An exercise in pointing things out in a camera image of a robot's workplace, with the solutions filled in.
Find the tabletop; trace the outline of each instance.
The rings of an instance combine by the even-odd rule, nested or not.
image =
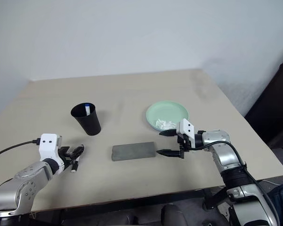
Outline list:
[[[146,121],[147,108],[162,100],[181,103],[197,130],[222,129],[230,135],[256,179],[283,175],[283,165],[202,70],[141,73],[30,82],[0,115],[0,150],[57,133],[63,146],[85,151],[76,173],[66,169],[43,188],[32,211],[147,197],[223,185],[211,153],[185,159],[157,155],[111,160],[112,146],[154,141],[157,150],[178,150],[175,137],[158,135]],[[102,126],[88,136],[70,115],[91,102]],[[25,145],[0,156],[0,184],[40,160],[38,146]]]

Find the mint green plate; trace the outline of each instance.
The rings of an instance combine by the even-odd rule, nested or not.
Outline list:
[[[188,120],[188,111],[179,103],[167,100],[159,101],[147,109],[146,119],[154,129],[162,131],[156,127],[158,119],[177,124],[182,119]]]

